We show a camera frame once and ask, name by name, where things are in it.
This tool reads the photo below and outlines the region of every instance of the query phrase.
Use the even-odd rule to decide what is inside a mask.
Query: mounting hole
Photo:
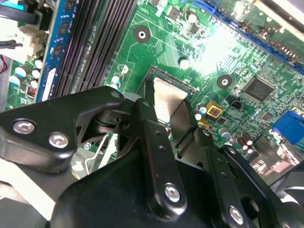
[[[227,178],[228,178],[228,176],[227,176],[227,174],[226,174],[226,173],[221,172],[220,174],[223,176],[223,178],[225,178],[225,179],[227,179]]]
[[[144,31],[140,31],[140,32],[138,33],[138,37],[139,37],[140,39],[145,39],[145,38],[146,38],[146,33],[145,33]]]
[[[163,146],[159,146],[158,148],[161,150],[161,152],[166,152],[166,148],[164,148]]]
[[[228,85],[228,80],[227,80],[227,79],[224,79],[224,80],[222,81],[222,85],[223,85],[223,86]]]
[[[217,160],[220,164],[223,164],[223,161],[220,158],[217,158]]]

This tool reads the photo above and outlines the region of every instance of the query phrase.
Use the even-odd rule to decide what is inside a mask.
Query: power connector
[[[32,25],[16,28],[14,34],[9,36],[9,39],[14,39],[17,43],[21,43],[22,47],[1,49],[0,53],[17,62],[25,63],[43,49],[44,35],[44,31],[36,30]]]

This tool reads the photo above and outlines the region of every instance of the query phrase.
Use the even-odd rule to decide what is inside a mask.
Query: chip
[[[157,6],[159,3],[159,0],[152,0],[152,5]]]
[[[192,29],[191,29],[191,33],[192,33],[192,34],[195,34],[195,33],[198,32],[198,30],[199,30],[199,27],[193,26]]]
[[[273,115],[270,114],[270,113],[264,113],[262,119],[267,121],[267,120],[270,120],[270,118],[271,118],[272,116],[273,116]]]
[[[62,44],[58,44],[56,47],[54,47],[54,50],[52,52],[52,58],[56,58],[60,55],[62,52]]]
[[[177,8],[172,7],[168,16],[169,18],[176,20],[179,17],[180,13],[181,12]]]
[[[220,124],[220,125],[224,124],[225,122],[226,122],[226,120],[223,118],[218,119],[218,124]]]
[[[253,78],[244,88],[244,93],[255,101],[263,102],[275,88],[261,78]]]
[[[68,29],[68,25],[70,23],[68,21],[66,22],[61,22],[60,25],[59,25],[59,29],[58,29],[58,33],[57,35],[60,36],[60,35],[63,35],[67,32],[67,29]]]
[[[74,0],[66,0],[65,10],[72,10],[74,6]]]

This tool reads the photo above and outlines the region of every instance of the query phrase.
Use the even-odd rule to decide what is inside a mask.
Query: motherboard
[[[129,98],[145,97],[143,88],[152,86],[157,116],[168,132],[170,116],[189,99],[198,126],[213,134],[216,145],[233,145],[249,162],[260,161],[254,142],[266,138],[276,146],[285,140],[278,132],[290,112],[302,121],[303,34],[261,5],[246,0],[119,2],[88,0],[79,1],[77,10],[71,6],[75,20],[66,26],[71,35],[64,36],[66,48],[60,46],[62,60],[51,54],[44,60],[56,65],[54,72],[44,70],[39,81],[48,98],[105,85]],[[12,75],[19,65],[14,62]],[[46,87],[50,73],[57,84]],[[42,96],[39,89],[36,101]],[[32,102],[26,90],[10,85],[7,108]],[[293,165],[304,158],[302,144],[300,139],[288,145],[297,148]],[[99,145],[85,149],[98,152]]]

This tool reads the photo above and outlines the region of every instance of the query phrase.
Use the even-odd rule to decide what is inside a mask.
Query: silver screw head
[[[180,192],[171,184],[165,186],[165,193],[172,202],[178,202],[181,199]]]
[[[230,216],[240,225],[244,223],[242,214],[233,206],[229,207]]]
[[[68,145],[68,138],[62,133],[54,133],[48,139],[49,144],[57,148],[65,148]]]
[[[204,132],[204,134],[207,135],[207,136],[210,135],[210,133],[209,133],[207,130],[205,130],[205,129],[203,130],[203,132]]]
[[[13,125],[13,130],[19,134],[31,134],[35,130],[35,125],[30,121],[18,121]]]
[[[88,142],[84,145],[84,149],[87,150],[87,151],[90,150],[91,147],[92,147],[92,145]]]
[[[236,151],[233,149],[233,148],[229,148],[229,151],[230,151],[230,153],[232,153],[232,154],[236,154]]]

